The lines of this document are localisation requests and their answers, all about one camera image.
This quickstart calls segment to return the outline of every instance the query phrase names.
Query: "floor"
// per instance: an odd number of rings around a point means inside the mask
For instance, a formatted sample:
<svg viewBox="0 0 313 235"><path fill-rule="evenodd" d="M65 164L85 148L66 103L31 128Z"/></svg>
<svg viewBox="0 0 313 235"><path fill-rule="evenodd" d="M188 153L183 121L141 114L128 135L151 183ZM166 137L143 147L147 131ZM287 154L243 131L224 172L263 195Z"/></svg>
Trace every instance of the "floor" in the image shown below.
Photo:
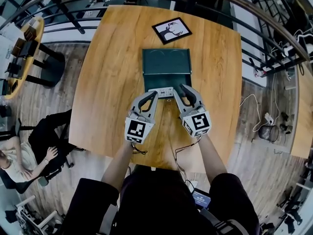
<svg viewBox="0 0 313 235"><path fill-rule="evenodd" d="M16 98L9 102L2 100L2 103L11 105L13 116L21 118L23 125L36 125L46 115L63 112L72 107L88 45L54 44L50 47L66 56L67 67L61 82L53 89L45 89L43 86L25 82L24 88ZM37 59L42 58L44 54L40 52ZM39 75L39 72L39 68L34 66L32 75ZM277 76L279 85L276 87L276 98L280 111L290 115L293 112L294 95L293 91L284 90L283 75L280 73ZM271 87L262 89L243 80L242 100L251 93L256 95L261 115L269 111ZM273 115L278 115L274 104ZM270 220L278 223L281 210L276 207L276 203L281 199L283 191L298 181L304 168L304 159L286 153L278 154L275 150L252 145L251 140L257 134L251 130L257 122L256 102L251 96L240 110L237 135L227 170L241 179L259 215L260 222ZM21 140L27 140L29 134L30 131L22 132ZM280 135L278 142L284 142L284 138L285 135ZM53 178L44 188L34 182L22 195L22 198L36 195L36 200L31 207L42 216L47 216L53 210L57 210L60 214L66 213L79 179L82 177L100 179L111 158L100 157L88 151L73 151L69 160L75 163L72 169L64 167L62 173ZM189 173L188 179L197 180L198 188L209 191L205 174Z"/></svg>

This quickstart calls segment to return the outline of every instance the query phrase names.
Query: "black railing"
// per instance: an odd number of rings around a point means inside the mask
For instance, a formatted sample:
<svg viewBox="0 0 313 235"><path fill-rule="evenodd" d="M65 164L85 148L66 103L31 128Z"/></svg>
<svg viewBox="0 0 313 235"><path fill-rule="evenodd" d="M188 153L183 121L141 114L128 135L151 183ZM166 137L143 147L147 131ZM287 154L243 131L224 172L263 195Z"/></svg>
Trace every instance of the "black railing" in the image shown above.
<svg viewBox="0 0 313 235"><path fill-rule="evenodd" d="M51 33L51 32L57 32L57 31L63 31L63 30L78 30L81 34L85 33L86 29L96 29L96 26L81 26L81 21L96 21L101 20L102 16L100 17L92 17L92 18L75 18L73 14L79 13L79 12L86 12L86 11L100 11L103 12L102 14L99 13L98 15L103 15L105 10L107 9L107 6L101 6L97 8L84 8L80 10L69 10L67 8L68 4L71 4L73 2L81 1L81 0L52 0L53 4L45 6L42 9L37 10L34 13L31 13L29 15L23 16L21 18L21 15L24 15L25 10L29 9L30 7L37 5L38 3L41 3L43 0L32 0L25 4L21 9L19 9L14 15L12 15L3 25L0 26L0 30L8 23L14 22L17 26L22 26L24 23L26 23L30 18L36 16L36 14L40 12L49 11L47 13L47 16L44 17L45 22L48 21L48 19L55 19L59 16L65 16L65 20L58 20L56 22L47 23L45 26L53 26L57 24L63 24L63 23L69 23L71 22L73 24L72 27L66 27L66 28L58 28L58 29L52 29L52 30L46 30L45 33ZM309 60L309 56L306 53L306 51L301 47L301 45L296 41L296 39L281 26L279 23L277 23L273 18L271 18L269 15L267 15L264 11L262 11L260 8L256 7L254 4L250 3L247 0L218 0L217 7L206 7L202 4L199 4L197 0L169 0L169 1L175 1L177 4L179 3L181 7L184 9L180 11L186 12L189 14L194 14L198 9L207 11L207 13L210 13L211 15L217 15L218 17L224 17L225 19L240 24L241 26L245 27L247 30L250 30L251 32L255 33L263 40L263 46L260 47L256 43L252 42L251 40L241 37L241 40L248 45L252 46L253 48L257 49L264 55L264 60L262 59L262 56L258 57L253 53L250 53L249 51L243 49L242 53L247 55L249 57L249 61L243 59L243 63L250 65L256 70L263 71L263 68L270 68L271 70L268 71L264 76L281 71L287 68L290 68L298 63L301 63L305 60ZM233 17L229 14L226 14L221 11L222 3L224 1L231 2L233 4L236 4L245 10L249 11L253 15L255 15L259 21L263 21L266 24L266 27L268 28L268 31L270 32L270 28L274 29L276 32L278 32L291 46L293 46L296 55L298 58L295 60L293 57L285 57L284 50L273 40L271 35L264 34L262 31L262 27L260 25L260 31L253 28L252 26L248 25L247 23L237 19L236 17ZM50 9L51 8L58 8L57 12L54 14L51 14ZM279 55L274 55L271 53L271 49L276 48L277 52L280 53Z"/></svg>

